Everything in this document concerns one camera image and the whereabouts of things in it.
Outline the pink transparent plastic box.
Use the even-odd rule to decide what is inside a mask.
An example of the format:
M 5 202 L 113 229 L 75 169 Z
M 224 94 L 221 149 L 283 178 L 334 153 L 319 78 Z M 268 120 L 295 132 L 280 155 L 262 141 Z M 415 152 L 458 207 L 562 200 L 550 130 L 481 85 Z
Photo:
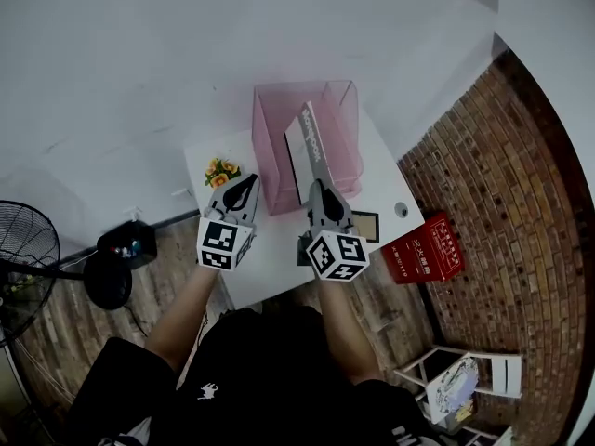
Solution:
M 361 190 L 364 171 L 358 149 L 358 92 L 352 80 L 285 82 L 256 85 L 252 143 L 268 212 L 299 209 L 284 131 L 309 102 L 313 107 L 335 187 L 349 199 Z

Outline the black standing fan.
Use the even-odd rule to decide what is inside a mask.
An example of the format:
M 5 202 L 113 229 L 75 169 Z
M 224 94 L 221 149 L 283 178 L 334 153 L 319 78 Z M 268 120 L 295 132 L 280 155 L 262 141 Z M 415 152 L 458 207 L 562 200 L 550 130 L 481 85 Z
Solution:
M 105 309 L 123 306 L 132 289 L 130 268 L 111 254 L 92 254 L 81 272 L 62 269 L 51 220 L 26 203 L 0 200 L 0 348 L 29 328 L 61 280 L 82 282 Z

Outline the red fire equipment box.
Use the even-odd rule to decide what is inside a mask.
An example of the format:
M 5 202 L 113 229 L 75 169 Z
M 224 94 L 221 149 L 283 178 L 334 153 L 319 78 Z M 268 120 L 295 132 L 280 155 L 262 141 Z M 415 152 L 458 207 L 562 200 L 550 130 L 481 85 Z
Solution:
M 381 248 L 397 284 L 446 282 L 464 269 L 464 259 L 445 212 Z

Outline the painted canvas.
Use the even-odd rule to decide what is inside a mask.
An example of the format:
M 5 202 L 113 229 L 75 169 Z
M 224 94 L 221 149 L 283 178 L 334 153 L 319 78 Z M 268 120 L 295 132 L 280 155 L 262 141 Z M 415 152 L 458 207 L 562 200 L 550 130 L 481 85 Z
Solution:
M 426 398 L 430 421 L 440 423 L 472 396 L 479 381 L 477 361 L 465 355 L 428 382 Z

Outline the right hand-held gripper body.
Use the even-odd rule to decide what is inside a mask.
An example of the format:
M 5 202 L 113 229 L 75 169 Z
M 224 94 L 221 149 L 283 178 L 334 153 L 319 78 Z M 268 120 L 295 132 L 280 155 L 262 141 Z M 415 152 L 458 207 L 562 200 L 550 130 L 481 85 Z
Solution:
M 308 231 L 298 239 L 297 263 L 312 267 L 320 280 L 352 282 L 370 264 L 367 240 L 349 230 Z

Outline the person's left hand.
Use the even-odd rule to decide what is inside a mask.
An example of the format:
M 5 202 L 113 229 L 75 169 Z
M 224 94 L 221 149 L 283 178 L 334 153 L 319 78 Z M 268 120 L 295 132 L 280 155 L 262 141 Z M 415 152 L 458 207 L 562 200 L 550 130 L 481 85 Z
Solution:
M 236 217 L 234 217 L 233 215 L 230 215 L 228 213 L 225 213 L 217 208 L 207 207 L 204 210 L 204 212 L 202 213 L 202 217 L 204 217 L 205 219 L 225 222 L 225 223 L 233 224 L 233 225 L 238 224 L 238 220 Z

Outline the person's left forearm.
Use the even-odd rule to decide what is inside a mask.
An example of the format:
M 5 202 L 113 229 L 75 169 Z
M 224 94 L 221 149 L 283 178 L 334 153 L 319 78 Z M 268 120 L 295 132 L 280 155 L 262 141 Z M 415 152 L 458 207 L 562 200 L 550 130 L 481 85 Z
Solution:
M 145 348 L 181 374 L 199 334 L 218 272 L 196 265 L 166 312 L 148 335 Z

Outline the person's black shirt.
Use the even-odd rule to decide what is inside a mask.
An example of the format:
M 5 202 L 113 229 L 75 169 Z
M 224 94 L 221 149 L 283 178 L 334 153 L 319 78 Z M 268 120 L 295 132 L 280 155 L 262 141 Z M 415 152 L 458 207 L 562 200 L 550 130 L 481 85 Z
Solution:
M 443 446 L 410 392 L 339 370 L 309 307 L 223 316 L 184 379 L 111 338 L 65 429 L 68 446 Z

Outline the black box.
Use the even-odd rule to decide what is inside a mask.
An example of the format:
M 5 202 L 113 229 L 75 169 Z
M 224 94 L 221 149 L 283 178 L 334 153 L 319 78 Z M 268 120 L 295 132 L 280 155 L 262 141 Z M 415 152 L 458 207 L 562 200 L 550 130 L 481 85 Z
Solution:
M 158 255 L 155 228 L 140 220 L 127 221 L 101 235 L 97 249 L 119 257 L 130 269 L 138 269 Z

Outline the white wooden chair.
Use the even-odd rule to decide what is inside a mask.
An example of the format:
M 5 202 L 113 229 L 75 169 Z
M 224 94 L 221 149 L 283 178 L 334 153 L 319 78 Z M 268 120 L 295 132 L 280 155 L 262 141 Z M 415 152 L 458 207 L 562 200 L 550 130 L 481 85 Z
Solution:
M 429 381 L 465 355 L 477 361 L 478 385 L 466 403 L 448 414 L 440 423 L 433 424 L 430 421 L 426 386 Z M 422 414 L 432 426 L 446 434 L 467 430 L 476 437 L 481 436 L 477 430 L 469 426 L 469 421 L 476 411 L 476 395 L 514 400 L 522 396 L 522 356 L 519 354 L 487 353 L 435 345 L 421 357 L 395 369 L 394 373 L 402 380 L 420 387 L 420 392 L 416 394 L 416 402 Z

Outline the orange artificial flowers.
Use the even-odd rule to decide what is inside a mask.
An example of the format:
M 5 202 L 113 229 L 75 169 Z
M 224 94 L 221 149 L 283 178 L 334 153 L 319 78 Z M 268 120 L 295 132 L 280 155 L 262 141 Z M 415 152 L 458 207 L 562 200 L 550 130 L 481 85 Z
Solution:
M 240 166 L 227 159 L 213 158 L 205 170 L 204 185 L 216 189 L 242 174 Z

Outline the person's right forearm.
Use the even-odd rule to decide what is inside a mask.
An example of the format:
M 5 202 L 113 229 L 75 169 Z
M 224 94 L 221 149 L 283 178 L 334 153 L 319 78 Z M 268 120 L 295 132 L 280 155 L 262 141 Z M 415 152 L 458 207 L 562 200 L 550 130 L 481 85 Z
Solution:
M 329 351 L 354 384 L 382 380 L 376 353 L 350 303 L 344 282 L 316 280 Z

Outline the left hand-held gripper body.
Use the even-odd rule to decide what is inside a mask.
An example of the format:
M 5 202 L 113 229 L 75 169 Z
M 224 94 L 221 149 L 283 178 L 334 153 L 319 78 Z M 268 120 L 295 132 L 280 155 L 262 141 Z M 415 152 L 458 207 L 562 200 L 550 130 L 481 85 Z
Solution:
M 201 266 L 233 272 L 256 237 L 254 224 L 232 224 L 201 217 L 197 238 L 197 259 Z

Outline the white book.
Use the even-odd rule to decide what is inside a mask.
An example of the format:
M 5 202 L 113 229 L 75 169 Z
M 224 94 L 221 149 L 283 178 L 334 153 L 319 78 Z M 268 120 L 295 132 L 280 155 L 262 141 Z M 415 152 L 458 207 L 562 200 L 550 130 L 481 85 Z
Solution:
M 320 179 L 331 182 L 324 145 L 310 101 L 305 102 L 292 123 L 284 131 L 297 198 L 304 206 L 310 196 L 311 184 Z

